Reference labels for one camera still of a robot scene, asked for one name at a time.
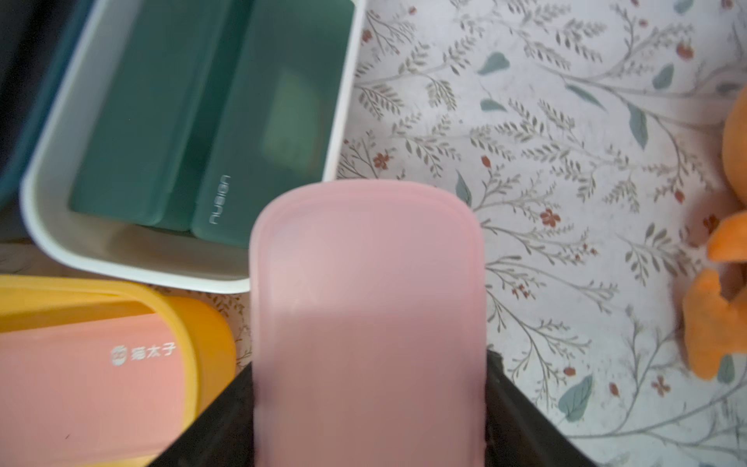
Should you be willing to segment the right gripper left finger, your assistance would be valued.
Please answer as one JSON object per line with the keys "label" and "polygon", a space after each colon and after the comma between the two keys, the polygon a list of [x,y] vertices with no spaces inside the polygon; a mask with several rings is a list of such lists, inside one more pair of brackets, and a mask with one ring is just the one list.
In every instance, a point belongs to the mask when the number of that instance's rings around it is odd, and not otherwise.
{"label": "right gripper left finger", "polygon": [[254,389],[247,365],[151,467],[254,465]]}

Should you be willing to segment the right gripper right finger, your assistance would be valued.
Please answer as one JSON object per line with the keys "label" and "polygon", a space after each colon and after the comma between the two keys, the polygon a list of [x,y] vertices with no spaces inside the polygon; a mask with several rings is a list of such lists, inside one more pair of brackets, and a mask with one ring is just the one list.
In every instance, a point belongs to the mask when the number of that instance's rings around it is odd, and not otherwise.
{"label": "right gripper right finger", "polygon": [[486,466],[594,466],[510,381],[501,355],[491,349],[486,352],[484,456]]}

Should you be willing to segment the pink pencil case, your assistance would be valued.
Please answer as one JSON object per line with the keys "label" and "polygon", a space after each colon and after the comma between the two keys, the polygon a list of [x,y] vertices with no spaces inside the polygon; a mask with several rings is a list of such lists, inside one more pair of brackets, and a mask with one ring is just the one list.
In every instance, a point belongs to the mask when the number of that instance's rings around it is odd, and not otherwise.
{"label": "pink pencil case", "polygon": [[181,432],[185,379],[157,315],[1,336],[1,463],[78,466],[151,455]]}
{"label": "pink pencil case", "polygon": [[255,462],[481,466],[484,238],[454,194],[309,185],[251,235]]}

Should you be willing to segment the green pencil case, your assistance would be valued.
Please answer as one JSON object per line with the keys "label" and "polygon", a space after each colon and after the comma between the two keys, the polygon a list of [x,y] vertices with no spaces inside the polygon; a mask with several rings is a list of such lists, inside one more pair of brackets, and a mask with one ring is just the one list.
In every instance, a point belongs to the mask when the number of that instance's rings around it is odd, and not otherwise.
{"label": "green pencil case", "polygon": [[142,3],[73,185],[73,211],[189,231],[252,7]]}
{"label": "green pencil case", "polygon": [[321,181],[354,18],[350,1],[257,1],[196,199],[203,241],[249,243],[275,198]]}

